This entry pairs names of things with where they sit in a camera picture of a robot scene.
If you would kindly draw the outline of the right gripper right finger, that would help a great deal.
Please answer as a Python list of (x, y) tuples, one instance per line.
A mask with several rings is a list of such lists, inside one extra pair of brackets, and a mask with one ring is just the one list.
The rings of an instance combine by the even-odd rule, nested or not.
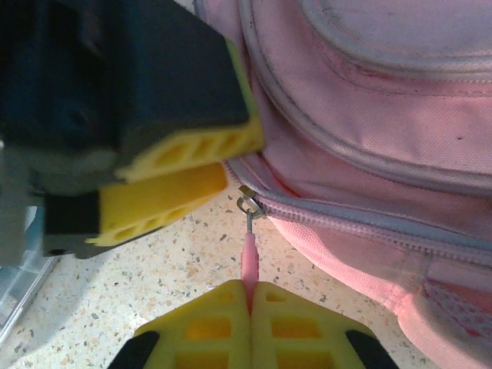
[(396, 368), (364, 324), (279, 286), (256, 285), (251, 315), (253, 368)]

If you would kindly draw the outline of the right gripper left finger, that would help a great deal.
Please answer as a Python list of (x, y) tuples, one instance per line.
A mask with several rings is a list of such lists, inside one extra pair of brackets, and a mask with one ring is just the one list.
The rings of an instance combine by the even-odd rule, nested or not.
[(249, 368), (250, 315), (243, 282), (215, 289), (140, 326), (112, 368)]

